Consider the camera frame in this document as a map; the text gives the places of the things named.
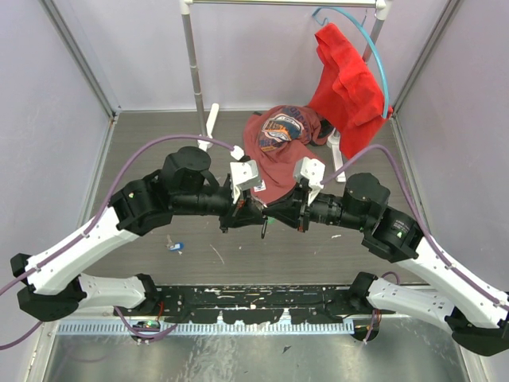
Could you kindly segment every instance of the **white wall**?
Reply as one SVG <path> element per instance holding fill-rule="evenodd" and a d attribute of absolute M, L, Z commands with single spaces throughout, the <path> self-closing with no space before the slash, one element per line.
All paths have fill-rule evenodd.
<path fill-rule="evenodd" d="M 399 113 L 441 245 L 509 290 L 509 50 L 506 0 L 463 2 Z M 509 350 L 489 358 L 507 381 Z"/>
<path fill-rule="evenodd" d="M 399 93 L 446 0 L 394 0 L 379 38 L 391 102 Z M 193 108 L 194 98 L 177 0 L 56 0 L 81 45 L 97 57 L 124 110 Z M 307 103 L 321 62 L 307 6 L 192 6 L 205 105 L 267 108 Z M 363 51 L 357 29 L 327 14 Z M 364 9 L 351 9 L 362 20 Z M 366 23 L 371 30 L 374 10 Z M 374 61 L 371 68 L 376 71 Z"/>
<path fill-rule="evenodd" d="M 41 5 L 0 2 L 0 284 L 10 258 L 37 254 L 76 228 L 108 120 Z M 0 344 L 35 320 L 0 298 Z M 37 335 L 0 352 L 2 381 L 19 381 Z"/>

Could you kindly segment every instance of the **white plastic bracket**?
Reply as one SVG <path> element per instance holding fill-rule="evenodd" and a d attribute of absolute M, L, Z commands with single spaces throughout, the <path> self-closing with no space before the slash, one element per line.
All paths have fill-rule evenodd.
<path fill-rule="evenodd" d="M 405 288 L 384 279 L 375 280 L 368 291 L 366 299 L 376 309 L 408 314 L 443 330 L 451 331 L 445 317 L 451 315 L 454 304 L 436 291 L 425 292 Z"/>
<path fill-rule="evenodd" d="M 334 161 L 334 171 L 339 170 L 343 166 L 343 157 L 340 151 L 340 133 L 339 131 L 333 131 L 327 138 L 327 146 L 331 148 L 332 159 Z M 345 173 L 340 173 L 336 177 L 338 183 L 345 183 L 347 176 Z"/>
<path fill-rule="evenodd" d="M 318 193 L 324 189 L 324 185 L 321 184 L 321 181 L 324 178 L 324 173 L 325 165 L 318 159 L 304 157 L 295 164 L 293 179 L 295 179 L 297 183 L 302 179 L 308 179 L 309 181 L 309 188 L 311 189 L 311 192 L 308 197 L 308 205 L 311 205 Z"/>
<path fill-rule="evenodd" d="M 233 146 L 233 151 L 230 151 L 230 155 L 239 161 L 245 154 L 244 150 L 242 150 L 242 147 L 240 146 Z"/>
<path fill-rule="evenodd" d="M 231 170 L 231 195 L 236 203 L 242 191 L 262 185 L 262 177 L 258 171 L 256 162 L 230 162 Z"/>
<path fill-rule="evenodd" d="M 112 207 L 108 208 L 97 225 L 88 233 L 88 237 L 85 236 L 72 248 L 27 278 L 28 283 L 35 288 L 35 293 L 47 295 L 60 293 L 76 276 L 93 263 L 114 249 L 139 237 L 126 230 L 119 231 L 117 229 L 118 223 L 119 219 L 115 210 Z M 84 227 L 89 224 L 90 221 L 47 251 L 29 257 L 25 270 L 36 267 L 43 259 L 46 259 L 80 235 Z"/>
<path fill-rule="evenodd" d="M 180 0 L 179 3 L 181 4 L 181 14 L 191 13 L 189 6 L 192 5 L 192 0 Z"/>
<path fill-rule="evenodd" d="M 207 136 L 209 138 L 212 138 L 212 133 L 214 132 L 214 126 L 216 125 L 217 115 L 219 112 L 220 112 L 220 105 L 218 103 L 213 103 L 210 108 L 210 112 L 208 113 L 207 124 L 206 124 Z M 210 149 L 212 147 L 212 143 L 199 140 L 198 147 L 203 151 L 207 151 L 208 149 Z"/>
<path fill-rule="evenodd" d="M 145 288 L 136 276 L 128 279 L 110 279 L 81 274 L 81 290 L 87 297 L 80 301 L 80 309 L 93 306 L 122 306 L 130 309 L 145 300 Z"/>
<path fill-rule="evenodd" d="M 447 267 L 431 248 L 426 238 L 422 238 L 416 249 L 418 257 L 397 262 L 397 264 L 421 277 L 431 286 L 437 288 L 450 301 L 454 302 L 457 308 L 465 317 L 478 328 L 499 328 L 499 321 L 505 321 L 507 311 L 501 306 L 494 306 L 493 302 L 484 297 L 477 290 L 467 284 L 455 269 L 467 275 L 475 284 L 481 287 L 486 293 L 500 301 L 507 301 L 507 293 L 489 285 L 469 269 L 449 255 L 440 245 L 442 255 L 453 264 Z"/>
<path fill-rule="evenodd" d="M 388 7 L 388 5 L 387 5 L 388 2 L 392 2 L 392 0 L 376 0 L 376 6 L 375 6 L 376 10 L 377 11 L 385 10 Z"/>
<path fill-rule="evenodd" d="M 393 0 L 378 0 L 376 2 L 376 18 L 385 21 L 392 7 Z"/>

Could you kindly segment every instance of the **wire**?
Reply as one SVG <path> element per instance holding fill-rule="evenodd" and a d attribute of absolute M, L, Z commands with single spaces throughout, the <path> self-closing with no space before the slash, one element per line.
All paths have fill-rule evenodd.
<path fill-rule="evenodd" d="M 363 339 L 365 345 L 367 345 L 367 340 L 371 336 L 371 332 L 373 331 L 373 326 L 375 326 L 376 319 L 376 309 L 373 309 L 373 313 L 371 314 L 371 323 L 369 324 L 369 329 L 367 330 L 366 337 Z"/>
<path fill-rule="evenodd" d="M 90 224 L 84 229 L 83 234 L 79 234 L 74 239 L 72 239 L 69 243 L 65 244 L 62 248 L 52 253 L 50 256 L 48 256 L 46 259 L 43 259 L 39 262 L 34 268 L 30 268 L 27 271 L 23 272 L 21 275 L 19 275 L 17 278 L 9 281 L 5 286 L 0 288 L 0 296 L 5 294 L 10 288 L 12 288 L 14 285 L 19 283 L 20 281 L 28 278 L 30 275 L 35 273 L 37 269 L 41 269 L 43 266 L 57 258 L 58 256 L 62 255 L 72 247 L 74 247 L 77 243 L 79 243 L 83 238 L 87 237 L 87 235 L 90 233 L 90 231 L 99 223 L 101 217 L 103 216 L 103 212 L 106 210 L 106 207 L 108 203 L 110 202 L 111 196 L 115 192 L 115 189 L 119 185 L 120 181 L 122 180 L 122 177 L 126 173 L 126 171 L 131 167 L 133 162 L 145 151 L 147 151 L 150 147 L 157 145 L 158 143 L 170 141 L 174 139 L 192 139 L 192 140 L 200 140 L 205 142 L 214 143 L 217 146 L 222 146 L 226 149 L 229 149 L 230 151 L 233 151 L 235 148 L 232 145 L 229 145 L 228 143 L 225 143 L 223 141 L 220 141 L 218 139 L 209 138 L 209 137 L 203 137 L 199 135 L 193 135 L 193 134 L 173 134 L 173 135 L 166 135 L 164 137 L 160 137 L 157 139 L 154 139 L 153 141 L 148 142 L 144 146 L 140 147 L 138 151 L 136 151 L 124 164 L 124 166 L 120 169 L 119 174 L 111 184 L 110 189 L 107 192 L 106 197 L 103 200 L 103 203 L 99 207 L 99 211 L 95 214 L 95 216 L 92 218 Z M 27 333 L 25 333 L 23 336 L 19 337 L 16 341 L 13 341 L 7 345 L 0 345 L 0 350 L 6 350 L 9 348 L 12 348 L 13 346 L 19 344 L 20 342 L 24 341 L 30 334 L 32 334 L 39 326 L 41 326 L 42 322 L 38 322 L 32 329 L 30 329 Z"/>
<path fill-rule="evenodd" d="M 161 309 L 159 310 L 159 314 L 157 315 L 157 322 L 159 322 L 159 318 L 161 318 L 162 316 L 162 312 L 164 311 L 165 309 L 165 304 L 163 301 L 159 302 L 159 306 L 161 307 Z"/>
<path fill-rule="evenodd" d="M 350 168 L 351 165 L 353 165 L 357 160 L 361 157 L 363 157 L 366 153 L 372 151 L 372 150 L 381 150 L 389 160 L 390 165 L 392 166 L 394 173 L 396 174 L 396 178 L 398 179 L 399 186 L 401 187 L 401 190 L 403 191 L 403 196 L 406 199 L 406 203 L 410 206 L 410 210 L 414 214 L 415 220 L 418 223 L 419 228 L 422 230 L 422 233 L 426 240 L 428 241 L 430 247 L 434 250 L 435 254 L 438 256 L 438 258 L 444 263 L 444 265 L 450 269 L 453 273 L 455 273 L 460 279 L 465 281 L 469 286 L 472 287 L 473 290 L 481 294 L 483 297 L 487 298 L 489 301 L 493 302 L 495 306 L 500 306 L 502 309 L 509 311 L 509 306 L 505 305 L 504 301 L 500 301 L 498 298 L 493 297 L 491 294 L 489 294 L 487 291 L 485 291 L 482 287 L 478 286 L 475 281 L 471 280 L 466 274 L 464 274 L 462 271 L 460 271 L 458 268 L 453 266 L 453 263 L 447 259 L 447 257 L 444 255 L 444 252 L 437 246 L 435 243 L 434 238 L 431 236 L 431 233 L 429 232 L 429 229 L 426 227 L 424 220 L 421 217 L 421 214 L 419 213 L 417 206 L 415 205 L 414 201 L 412 200 L 412 196 L 410 195 L 410 191 L 408 190 L 408 187 L 405 183 L 405 178 L 403 177 L 403 174 L 401 170 L 398 168 L 398 165 L 396 164 L 396 160 L 390 153 L 390 151 L 382 145 L 375 144 L 370 145 L 368 147 L 365 147 L 361 151 L 359 151 L 357 154 L 355 154 L 348 162 L 346 162 L 344 165 L 341 166 L 340 169 L 335 171 L 333 174 L 327 176 L 323 181 L 321 181 L 322 185 L 326 185 L 329 183 L 332 179 L 337 177 L 340 173 L 345 172 L 348 168 Z"/>
<path fill-rule="evenodd" d="M 366 8 L 366 12 L 364 12 L 364 18 L 363 18 L 362 22 L 360 23 L 360 26 L 364 27 L 364 23 L 366 22 L 366 18 L 367 18 L 367 8 Z"/>
<path fill-rule="evenodd" d="M 126 318 L 124 317 L 124 315 L 122 314 L 122 311 L 119 309 L 118 306 L 114 306 L 114 309 L 115 309 L 115 312 L 117 312 L 117 314 L 119 315 L 119 317 L 122 320 L 123 324 L 126 326 L 127 330 L 129 330 L 136 337 L 148 339 L 149 342 L 155 342 L 155 341 L 162 340 L 164 337 L 166 337 L 166 335 L 168 335 L 169 333 L 173 332 L 175 330 L 175 328 L 177 327 L 177 324 L 175 324 L 175 325 L 171 325 L 168 329 L 163 330 L 162 332 L 159 332 L 159 333 L 154 334 L 154 335 L 143 334 L 143 333 L 138 332 L 135 328 L 133 328 L 129 324 L 129 322 L 127 322 Z"/>
<path fill-rule="evenodd" d="M 399 285 L 401 279 L 399 278 L 399 275 L 396 272 L 393 272 L 393 271 L 385 272 L 382 275 L 382 279 L 385 279 L 388 275 L 393 275 L 396 278 L 396 284 Z M 369 325 L 369 329 L 366 333 L 366 337 L 363 339 L 364 344 L 367 344 L 367 341 L 369 340 L 369 337 L 371 336 L 371 332 L 373 331 L 373 325 L 375 322 L 375 320 L 374 320 L 375 317 L 378 322 L 378 324 L 377 324 L 377 327 L 378 327 L 378 326 L 380 326 L 380 322 L 382 321 L 382 312 L 380 311 L 380 309 L 373 309 L 373 311 L 371 312 L 371 324 Z"/>
<path fill-rule="evenodd" d="M 13 346 L 16 346 L 17 344 L 23 342 L 24 340 L 26 340 L 28 337 L 30 337 L 30 335 L 35 332 L 37 329 L 39 329 L 39 326 L 42 325 L 42 321 L 39 321 L 37 324 L 35 324 L 33 326 L 32 329 L 30 329 L 28 332 L 26 332 L 25 334 L 23 334 L 21 337 L 19 337 L 17 340 L 15 341 L 12 341 L 10 342 L 9 344 L 7 345 L 0 345 L 0 350 L 7 350 L 7 349 L 10 349 L 12 348 Z"/>
<path fill-rule="evenodd" d="M 399 278 L 399 275 L 396 272 L 393 272 L 393 271 L 385 272 L 382 275 L 382 279 L 385 279 L 388 275 L 393 275 L 396 278 L 396 284 L 397 285 L 399 285 L 401 283 L 401 279 Z"/>
<path fill-rule="evenodd" d="M 346 10 L 343 10 L 337 6 L 320 6 L 313 12 L 313 18 L 321 26 L 324 26 L 325 24 L 328 23 L 328 18 L 324 18 L 324 20 L 322 22 L 320 22 L 318 20 L 317 14 L 321 10 L 335 10 L 336 12 L 343 14 L 346 18 L 348 18 L 348 20 L 350 20 L 353 23 L 353 25 L 355 25 L 357 27 L 357 29 L 362 33 L 362 35 L 366 39 L 367 44 L 369 45 L 369 47 L 371 48 L 371 51 L 373 52 L 373 56 L 375 57 L 376 64 L 379 67 L 380 79 L 382 80 L 383 98 L 384 98 L 382 117 L 387 118 L 387 114 L 389 113 L 389 102 L 390 102 L 389 85 L 387 85 L 387 78 L 385 76 L 385 70 L 383 70 L 382 60 L 380 59 L 379 51 L 376 48 L 375 43 L 373 42 L 373 40 L 371 39 L 369 34 L 366 32 L 364 27 L 356 20 L 356 18 L 354 18 Z"/>
<path fill-rule="evenodd" d="M 110 354 L 106 354 L 106 355 L 104 355 L 102 357 L 95 358 L 95 359 L 92 359 L 92 360 L 88 360 L 86 358 L 79 358 L 79 357 L 73 356 L 71 353 L 67 353 L 67 357 L 71 361 L 82 362 L 84 364 L 94 364 L 96 362 L 102 362 L 102 361 L 106 360 L 109 356 L 110 356 Z"/>

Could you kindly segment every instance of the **maroon t-shirt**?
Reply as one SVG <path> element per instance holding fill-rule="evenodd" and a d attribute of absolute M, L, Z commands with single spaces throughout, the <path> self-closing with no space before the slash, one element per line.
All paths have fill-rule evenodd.
<path fill-rule="evenodd" d="M 323 145 L 327 137 L 318 138 L 320 131 L 320 116 L 309 107 L 283 105 L 252 115 L 244 130 L 244 149 L 263 179 L 253 195 L 266 204 L 285 196 L 295 186 L 295 164 L 303 157 L 319 159 L 305 145 Z"/>

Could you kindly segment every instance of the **black mounting plate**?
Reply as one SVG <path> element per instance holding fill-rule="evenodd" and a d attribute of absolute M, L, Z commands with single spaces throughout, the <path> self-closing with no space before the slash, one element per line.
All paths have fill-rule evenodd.
<path fill-rule="evenodd" d="M 341 315 L 371 314 L 368 308 L 354 308 L 347 286 L 339 285 L 230 285 L 230 286 L 157 286 L 164 303 L 165 322 L 212 324 L 220 313 L 223 321 L 234 324 L 278 322 L 284 309 L 289 310 L 292 324 L 326 324 L 342 322 Z M 157 316 L 160 307 L 151 314 Z M 121 309 L 126 316 L 139 316 Z"/>

